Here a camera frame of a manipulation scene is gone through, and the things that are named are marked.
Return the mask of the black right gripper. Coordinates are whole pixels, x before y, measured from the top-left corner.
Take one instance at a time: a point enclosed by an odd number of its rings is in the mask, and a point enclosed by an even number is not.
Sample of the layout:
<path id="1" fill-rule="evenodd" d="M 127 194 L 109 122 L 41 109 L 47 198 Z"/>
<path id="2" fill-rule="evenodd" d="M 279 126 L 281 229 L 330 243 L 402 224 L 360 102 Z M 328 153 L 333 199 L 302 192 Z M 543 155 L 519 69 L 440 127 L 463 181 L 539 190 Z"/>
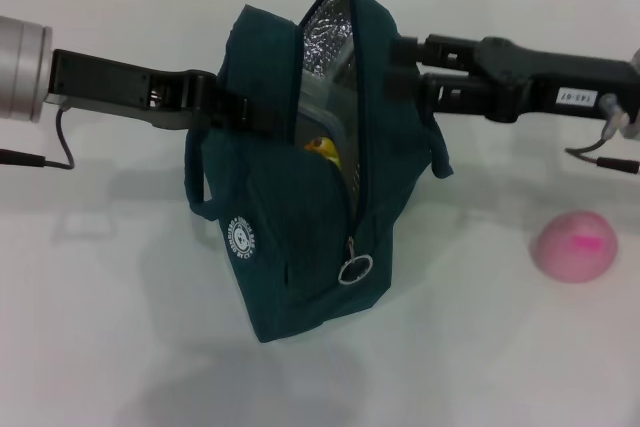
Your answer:
<path id="1" fill-rule="evenodd" d="M 514 122 L 527 113 L 549 113 L 603 119 L 598 102 L 617 96 L 631 120 L 640 112 L 640 72 L 629 62 L 523 48 L 509 40 L 482 41 L 429 35 L 394 40 L 394 64 L 477 66 L 496 86 L 477 77 L 410 74 L 391 71 L 384 94 L 393 101 L 411 101 L 421 117 L 435 113 L 487 116 L 496 122 Z"/>

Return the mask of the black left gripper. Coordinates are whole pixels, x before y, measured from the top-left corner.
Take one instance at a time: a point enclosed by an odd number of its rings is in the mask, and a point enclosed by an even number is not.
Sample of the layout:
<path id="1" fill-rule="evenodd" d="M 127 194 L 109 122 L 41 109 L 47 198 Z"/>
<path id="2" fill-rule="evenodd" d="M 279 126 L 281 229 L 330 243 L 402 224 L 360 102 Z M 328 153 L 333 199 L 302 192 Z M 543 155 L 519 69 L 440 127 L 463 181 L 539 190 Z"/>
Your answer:
<path id="1" fill-rule="evenodd" d="M 49 94 L 75 108 L 147 122 L 165 130 L 204 128 L 291 140 L 300 76 L 284 86 L 258 85 L 252 95 L 234 92 L 222 76 L 188 70 L 167 72 L 56 49 Z"/>

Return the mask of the clear plastic lunch box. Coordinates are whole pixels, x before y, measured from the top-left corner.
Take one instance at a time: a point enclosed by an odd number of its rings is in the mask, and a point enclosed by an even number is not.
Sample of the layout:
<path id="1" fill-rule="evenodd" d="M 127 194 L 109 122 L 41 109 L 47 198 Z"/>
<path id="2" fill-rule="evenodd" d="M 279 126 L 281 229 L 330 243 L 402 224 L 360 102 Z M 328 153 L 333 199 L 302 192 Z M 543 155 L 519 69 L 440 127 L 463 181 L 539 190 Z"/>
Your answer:
<path id="1" fill-rule="evenodd" d="M 348 144 L 353 95 L 332 81 L 302 74 L 297 109 L 296 141 L 312 134 L 329 137 L 339 150 Z"/>

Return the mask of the yellow banana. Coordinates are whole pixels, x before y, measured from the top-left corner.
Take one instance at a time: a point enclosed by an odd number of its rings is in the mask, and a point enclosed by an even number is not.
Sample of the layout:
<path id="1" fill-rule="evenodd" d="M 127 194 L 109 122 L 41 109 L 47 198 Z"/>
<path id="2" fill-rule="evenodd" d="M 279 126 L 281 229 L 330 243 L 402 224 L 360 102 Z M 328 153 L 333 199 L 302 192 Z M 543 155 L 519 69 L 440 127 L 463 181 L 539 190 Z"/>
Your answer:
<path id="1" fill-rule="evenodd" d="M 309 141 L 304 149 L 321 155 L 326 160 L 333 163 L 339 170 L 342 169 L 340 154 L 331 138 L 326 136 L 316 137 Z"/>

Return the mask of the dark teal lunch bag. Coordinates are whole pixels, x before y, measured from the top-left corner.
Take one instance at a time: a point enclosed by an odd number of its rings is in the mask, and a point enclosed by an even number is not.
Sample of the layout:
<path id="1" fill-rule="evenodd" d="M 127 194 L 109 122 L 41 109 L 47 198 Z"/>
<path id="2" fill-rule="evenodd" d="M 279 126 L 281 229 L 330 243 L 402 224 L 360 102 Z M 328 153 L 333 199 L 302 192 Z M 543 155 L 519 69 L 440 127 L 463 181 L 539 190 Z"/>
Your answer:
<path id="1" fill-rule="evenodd" d="M 191 130 L 184 184 L 191 210 L 219 224 L 257 339 L 270 342 L 372 307 L 392 279 L 393 228 L 425 170 L 451 172 L 442 133 L 410 101 L 384 96 L 399 36 L 375 0 L 316 0 L 300 22 L 246 6 L 219 75 L 254 92 L 312 73 L 353 95 L 342 169 L 304 146 Z"/>

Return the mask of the pink peach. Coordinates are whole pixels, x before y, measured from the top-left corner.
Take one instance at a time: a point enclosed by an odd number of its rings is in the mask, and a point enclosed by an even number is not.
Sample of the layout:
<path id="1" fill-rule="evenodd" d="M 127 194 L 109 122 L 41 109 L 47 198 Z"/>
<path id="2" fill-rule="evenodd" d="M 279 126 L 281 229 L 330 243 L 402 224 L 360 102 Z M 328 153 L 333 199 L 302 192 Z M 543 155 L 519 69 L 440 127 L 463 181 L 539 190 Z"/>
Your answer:
<path id="1" fill-rule="evenodd" d="M 619 240 L 609 221 L 593 211 L 566 212 L 551 219 L 531 240 L 535 266 L 553 280 L 581 284 L 614 264 Z"/>

